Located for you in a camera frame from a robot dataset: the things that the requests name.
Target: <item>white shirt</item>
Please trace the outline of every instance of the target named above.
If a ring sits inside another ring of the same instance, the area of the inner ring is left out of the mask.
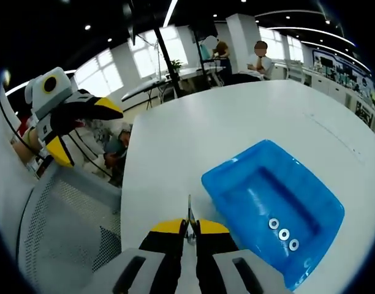
[[[254,53],[251,56],[249,56],[248,64],[251,64],[254,67],[257,67],[258,61],[259,61],[259,57]],[[267,71],[271,67],[271,65],[272,65],[272,59],[270,59],[269,57],[264,56],[261,59],[261,65],[265,69],[265,71]],[[246,72],[248,74],[250,74],[250,75],[255,76],[255,77],[259,77],[259,78],[262,77],[262,74],[259,73],[258,71],[256,71],[256,70],[249,70],[247,65],[246,65]]]

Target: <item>blue plastic tray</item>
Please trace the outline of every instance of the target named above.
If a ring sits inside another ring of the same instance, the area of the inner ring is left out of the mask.
[[[295,290],[327,252],[344,218],[328,188],[278,145],[264,140],[202,176],[230,231],[284,276]],[[279,220],[272,230],[269,220]],[[287,241],[280,229],[290,231]],[[292,239],[296,251],[289,249]]]

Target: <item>metal washer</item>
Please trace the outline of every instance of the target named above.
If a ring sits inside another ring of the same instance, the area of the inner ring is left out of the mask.
[[[279,239],[281,241],[287,241],[288,238],[290,238],[290,231],[288,231],[286,228],[282,228],[279,231]]]
[[[279,227],[279,221],[278,219],[275,219],[275,218],[272,218],[269,220],[269,227],[272,229],[272,230],[276,230],[278,227]]]
[[[299,248],[299,241],[297,239],[292,239],[288,245],[291,251],[295,251]]]

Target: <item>white table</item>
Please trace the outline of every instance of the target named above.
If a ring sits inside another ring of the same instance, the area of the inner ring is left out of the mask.
[[[295,293],[341,293],[375,239],[375,134],[343,105],[295,81],[215,88],[138,115],[122,189],[122,249],[138,247],[158,222],[185,217],[189,194],[196,219],[223,222],[201,176],[266,138],[345,208],[327,254]]]
[[[220,86],[220,81],[218,79],[218,77],[216,76],[216,72],[221,70],[222,67],[204,67],[205,69],[205,72],[207,74],[210,74],[213,76],[215,82],[218,84],[218,86]],[[201,67],[189,67],[189,68],[185,68],[185,69],[181,69],[179,72],[178,72],[178,75],[179,77],[181,78],[181,80],[187,80],[189,78],[194,78],[194,77],[197,77],[199,75],[202,75],[202,70],[201,70]],[[139,84],[136,88],[134,89],[131,89],[129,92],[127,92],[121,99],[122,102],[142,93],[142,92],[148,92],[148,91],[151,91],[153,90],[154,88],[158,88],[164,84],[167,84],[167,83],[171,83],[171,79],[169,78],[166,78],[166,75],[162,75],[161,78],[159,77],[156,77],[156,78],[152,78],[148,81],[144,81],[143,83]],[[148,93],[148,104],[151,103],[151,93],[149,92]]]

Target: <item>cable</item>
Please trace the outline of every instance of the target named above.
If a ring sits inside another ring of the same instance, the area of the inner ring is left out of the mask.
[[[27,143],[26,143],[26,142],[20,137],[20,135],[16,132],[15,128],[14,128],[13,125],[10,123],[10,121],[9,121],[9,119],[8,119],[6,113],[5,113],[4,107],[2,106],[2,103],[1,103],[1,98],[0,98],[0,109],[1,109],[1,111],[2,111],[2,115],[4,116],[6,122],[8,123],[10,129],[13,131],[13,133],[16,135],[16,137],[19,139],[19,141],[21,141],[22,144],[24,144],[24,146],[27,147],[27,149],[29,149],[30,152],[33,153],[33,155],[35,155],[36,157],[38,157],[38,158],[40,158],[40,159],[42,159],[42,160],[45,160],[45,158],[44,158],[43,156],[41,156],[41,155],[39,154],[38,151],[36,151],[34,148],[30,147],[30,146],[29,146],[29,145],[28,145],[28,144],[27,144]]]
[[[74,131],[75,131],[75,133],[76,133],[76,136],[77,136],[77,138],[79,138],[80,139],[80,141],[88,148],[88,150],[90,150],[91,151],[91,153],[93,154],[93,155],[95,155],[95,156],[98,156],[98,154],[96,154],[94,151],[92,151],[92,149],[83,141],[83,139],[80,137],[80,135],[78,134],[78,132],[77,132],[77,130],[76,129],[74,129]]]
[[[77,142],[72,138],[72,136],[70,134],[67,134],[68,137],[73,141],[73,143],[77,146],[77,148],[81,151],[81,153],[83,153],[83,155],[85,156],[85,158],[87,158],[93,165],[95,165],[99,170],[101,170],[105,175],[109,176],[110,178],[112,178],[113,176],[109,173],[107,173],[103,168],[100,168],[95,162],[93,162],[89,157],[88,155],[84,152],[84,150],[82,150],[82,148],[77,144]]]

